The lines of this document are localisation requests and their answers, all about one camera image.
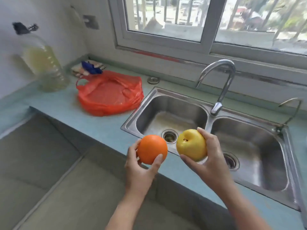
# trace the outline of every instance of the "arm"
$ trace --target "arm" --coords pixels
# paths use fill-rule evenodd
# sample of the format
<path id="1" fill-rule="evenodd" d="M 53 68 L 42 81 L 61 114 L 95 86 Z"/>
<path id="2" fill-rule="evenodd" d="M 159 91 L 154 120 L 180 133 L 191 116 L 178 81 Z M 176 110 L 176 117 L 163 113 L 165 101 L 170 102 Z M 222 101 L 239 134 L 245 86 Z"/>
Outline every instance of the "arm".
<path id="1" fill-rule="evenodd" d="M 235 219 L 239 230 L 271 230 L 255 207 L 238 190 L 217 137 L 204 129 L 197 130 L 206 139 L 208 159 L 203 165 L 185 155 L 181 155 L 181 159 L 220 197 Z"/>
<path id="2" fill-rule="evenodd" d="M 137 161 L 136 150 L 140 139 L 128 149 L 126 168 L 126 192 L 118 204 L 105 230 L 132 230 L 138 211 L 158 172 L 163 155 L 158 155 L 151 168 L 146 170 L 140 167 Z"/>

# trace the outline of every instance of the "blue cloth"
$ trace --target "blue cloth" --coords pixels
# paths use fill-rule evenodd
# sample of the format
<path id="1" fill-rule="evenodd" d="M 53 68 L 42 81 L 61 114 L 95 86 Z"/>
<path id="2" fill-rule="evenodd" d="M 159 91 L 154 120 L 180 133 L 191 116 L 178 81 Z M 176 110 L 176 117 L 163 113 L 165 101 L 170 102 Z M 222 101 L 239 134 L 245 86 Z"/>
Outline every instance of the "blue cloth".
<path id="1" fill-rule="evenodd" d="M 82 61 L 82 67 L 90 74 L 101 74 L 102 70 L 100 68 L 95 68 L 93 64 Z"/>

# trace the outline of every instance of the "person's left hand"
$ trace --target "person's left hand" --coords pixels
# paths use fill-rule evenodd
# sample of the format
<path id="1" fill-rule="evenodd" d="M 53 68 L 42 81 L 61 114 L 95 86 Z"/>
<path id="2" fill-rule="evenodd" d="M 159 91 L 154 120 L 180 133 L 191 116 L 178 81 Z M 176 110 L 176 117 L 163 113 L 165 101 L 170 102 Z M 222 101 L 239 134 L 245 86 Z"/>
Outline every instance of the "person's left hand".
<path id="1" fill-rule="evenodd" d="M 128 149 L 127 161 L 125 164 L 126 193 L 144 198 L 163 162 L 163 155 L 160 154 L 156 157 L 150 169 L 142 168 L 140 166 L 141 162 L 137 161 L 137 148 L 140 141 L 141 139 L 137 140 Z"/>

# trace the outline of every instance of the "light blue countertop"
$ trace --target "light blue countertop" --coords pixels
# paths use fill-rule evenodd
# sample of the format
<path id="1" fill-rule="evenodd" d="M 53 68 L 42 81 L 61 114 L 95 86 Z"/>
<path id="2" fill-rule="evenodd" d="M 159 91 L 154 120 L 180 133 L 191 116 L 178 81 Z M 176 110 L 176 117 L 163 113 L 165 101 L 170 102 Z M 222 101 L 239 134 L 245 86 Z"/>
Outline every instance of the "light blue countertop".
<path id="1" fill-rule="evenodd" d="M 183 95 L 194 97 L 210 103 L 215 103 L 217 96 L 208 94 L 196 89 L 177 85 L 167 81 L 160 81 L 157 85 L 147 83 L 147 76 L 137 74 L 128 70 L 120 69 L 113 66 L 107 66 L 108 70 L 119 72 L 132 76 L 140 76 L 143 81 L 144 95 L 155 87 L 164 88 Z M 90 136 L 91 138 L 113 148 L 114 150 L 126 155 L 128 147 L 137 140 L 137 137 L 122 131 L 120 127 L 132 114 L 132 111 L 114 116 L 95 117 L 91 116 L 79 105 L 77 100 L 77 89 L 75 88 L 76 78 L 71 78 L 70 86 L 62 91 L 54 93 L 43 93 L 33 91 L 24 96 L 22 101 L 11 107 L 6 114 L 13 112 L 14 109 L 28 108 L 32 106 L 40 112 L 51 116 L 66 125 Z M 282 123 L 287 119 L 287 115 L 278 112 L 266 110 L 250 104 L 241 103 L 232 99 L 225 98 L 223 106 L 240 111 L 252 116 L 263 118 L 269 121 Z M 293 145 L 296 157 L 300 165 L 300 170 L 304 183 L 307 182 L 307 152 L 306 152 L 306 136 L 307 122 L 301 119 L 293 120 L 289 125 L 290 133 L 293 138 Z M 188 189 L 206 197 L 207 199 L 224 206 L 220 198 L 209 189 L 201 179 L 194 174 L 178 157 L 169 153 L 166 160 L 159 169 L 159 173 L 172 179 L 173 181 L 187 187 Z M 259 210 L 261 216 L 269 223 L 273 229 L 304 229 L 300 212 L 288 208 L 270 198 L 256 193 L 246 187 L 238 184 L 241 192 L 251 201 L 251 203 Z"/>

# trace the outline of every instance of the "outdoor view through window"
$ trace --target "outdoor view through window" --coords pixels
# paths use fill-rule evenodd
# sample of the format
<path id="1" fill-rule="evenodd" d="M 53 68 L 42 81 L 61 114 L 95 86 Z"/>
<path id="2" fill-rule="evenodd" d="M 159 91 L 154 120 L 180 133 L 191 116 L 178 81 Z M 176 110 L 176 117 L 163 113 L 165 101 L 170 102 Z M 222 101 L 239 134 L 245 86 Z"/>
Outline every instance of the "outdoor view through window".
<path id="1" fill-rule="evenodd" d="M 201 40 L 210 4 L 125 2 L 129 30 L 195 42 Z M 227 0 L 215 41 L 307 55 L 307 0 Z"/>

